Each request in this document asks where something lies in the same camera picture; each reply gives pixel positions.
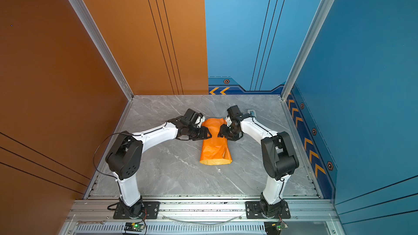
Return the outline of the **yellow wrapping paper sheet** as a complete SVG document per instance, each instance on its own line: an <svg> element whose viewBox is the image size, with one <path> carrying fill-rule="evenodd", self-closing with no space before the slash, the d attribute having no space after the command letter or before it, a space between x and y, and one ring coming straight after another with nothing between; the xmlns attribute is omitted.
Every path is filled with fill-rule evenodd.
<svg viewBox="0 0 418 235"><path fill-rule="evenodd" d="M202 124L208 128L211 138L203 140L200 163L204 165L225 165L231 164L231 157L228 140L224 137L218 137L221 126L226 125L224 119L210 118Z"/></svg>

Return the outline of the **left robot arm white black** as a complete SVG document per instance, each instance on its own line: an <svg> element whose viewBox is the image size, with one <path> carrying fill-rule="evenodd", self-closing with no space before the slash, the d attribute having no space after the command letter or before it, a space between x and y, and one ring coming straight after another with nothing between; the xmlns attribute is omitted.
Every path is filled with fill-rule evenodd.
<svg viewBox="0 0 418 235"><path fill-rule="evenodd" d="M205 126L189 124L175 125L165 123L161 126L139 133L122 132L106 155L106 163L116 178L120 199L127 207L133 207L142 198L136 173L139 170L142 154L150 148L168 140L206 140L212 137Z"/></svg>

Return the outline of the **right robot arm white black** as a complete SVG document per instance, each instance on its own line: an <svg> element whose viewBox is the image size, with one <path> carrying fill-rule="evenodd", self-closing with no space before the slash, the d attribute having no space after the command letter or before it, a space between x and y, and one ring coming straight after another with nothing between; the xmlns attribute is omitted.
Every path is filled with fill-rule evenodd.
<svg viewBox="0 0 418 235"><path fill-rule="evenodd" d="M262 162L268 175L261 200L266 205L276 205L283 199L288 180L299 167L295 147L287 132L274 131L251 116L226 118L219 135L231 141L243 136L252 137L261 146Z"/></svg>

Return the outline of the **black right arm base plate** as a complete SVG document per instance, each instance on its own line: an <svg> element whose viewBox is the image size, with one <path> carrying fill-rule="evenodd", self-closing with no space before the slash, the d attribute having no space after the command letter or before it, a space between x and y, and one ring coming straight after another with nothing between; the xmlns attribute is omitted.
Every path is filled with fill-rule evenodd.
<svg viewBox="0 0 418 235"><path fill-rule="evenodd" d="M269 205L267 202L246 201L246 216L248 219L290 219L291 213L288 203L281 200L276 204Z"/></svg>

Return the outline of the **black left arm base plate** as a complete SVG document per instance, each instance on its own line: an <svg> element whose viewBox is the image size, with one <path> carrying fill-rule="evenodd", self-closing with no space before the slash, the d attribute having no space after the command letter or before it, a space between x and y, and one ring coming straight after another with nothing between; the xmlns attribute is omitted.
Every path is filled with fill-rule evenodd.
<svg viewBox="0 0 418 235"><path fill-rule="evenodd" d="M157 219L160 210L159 201L138 201L128 207L122 201L118 202L114 211L113 219Z"/></svg>

